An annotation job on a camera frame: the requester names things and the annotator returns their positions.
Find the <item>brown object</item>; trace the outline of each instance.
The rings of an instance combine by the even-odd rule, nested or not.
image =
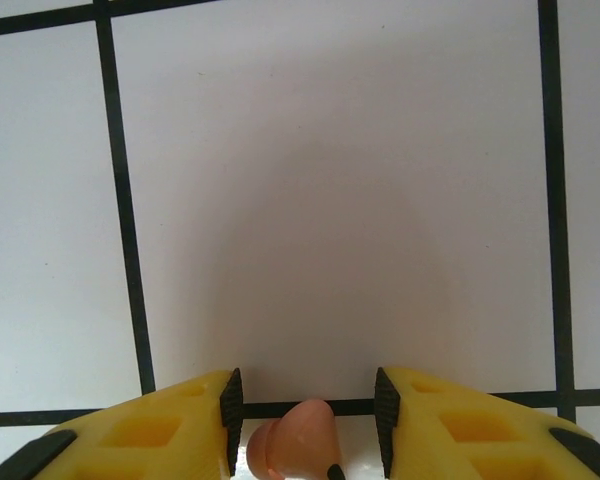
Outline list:
[[[263,424],[249,439],[247,462],[258,480],[328,480],[329,469],[341,464],[331,407],[306,400]]]

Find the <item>white floor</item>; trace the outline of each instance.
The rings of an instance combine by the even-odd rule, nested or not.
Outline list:
[[[559,19],[576,386],[600,388],[584,5]],[[555,388],[536,2],[227,0],[113,33],[159,388],[240,366],[249,402],[370,397],[389,363]],[[0,411],[139,393],[95,26],[0,36]],[[44,430],[0,429],[0,457]]]

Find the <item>yellow plastic part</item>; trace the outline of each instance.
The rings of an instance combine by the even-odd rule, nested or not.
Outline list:
[[[231,372],[213,372],[71,420],[78,438],[36,480],[229,478],[219,397]]]
[[[394,480],[599,480],[549,433],[573,423],[406,368],[385,368],[400,394]]]

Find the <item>black grid line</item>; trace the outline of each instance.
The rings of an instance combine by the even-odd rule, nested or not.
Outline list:
[[[557,0],[538,0],[558,415],[576,420]]]
[[[133,323],[133,337],[136,347],[140,389],[143,394],[155,391],[156,384],[151,361],[151,344],[147,327],[147,312],[142,290],[140,273],[140,256],[136,237],[135,218],[133,215],[133,200],[131,198],[131,180],[127,163],[127,148],[122,124],[122,105],[116,68],[116,52],[113,44],[111,18],[108,12],[108,0],[95,0],[96,30],[98,33],[98,48],[100,50],[100,66],[104,85],[107,123],[109,125],[109,141],[111,143],[111,158],[118,201],[118,216],[124,253],[125,271],[127,274],[127,289]]]
[[[218,0],[116,0],[114,2],[94,0],[93,4],[0,18],[0,35],[95,21],[125,271],[143,393],[155,390],[155,381],[140,274],[111,18],[213,1]],[[557,9],[557,0],[538,0],[556,390],[509,392],[494,395],[534,408],[557,407],[560,416],[575,420],[576,406],[600,406],[600,389],[575,390],[574,385]],[[296,403],[246,404],[245,418],[277,417]],[[339,416],[371,415],[373,413],[373,399],[334,400],[329,403],[336,415]],[[93,411],[96,410],[0,412],[0,426],[55,425]]]

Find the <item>tile floor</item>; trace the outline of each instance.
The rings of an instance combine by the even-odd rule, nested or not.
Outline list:
[[[564,162],[575,385],[600,389],[583,5],[558,0]],[[388,363],[556,388],[535,2],[226,0],[111,25],[158,388],[237,365],[248,402],[368,398]],[[141,393],[113,160],[95,23],[0,35],[0,412]],[[600,406],[577,414],[600,435]],[[0,460],[47,428],[0,428]],[[370,445],[345,450],[380,478]]]

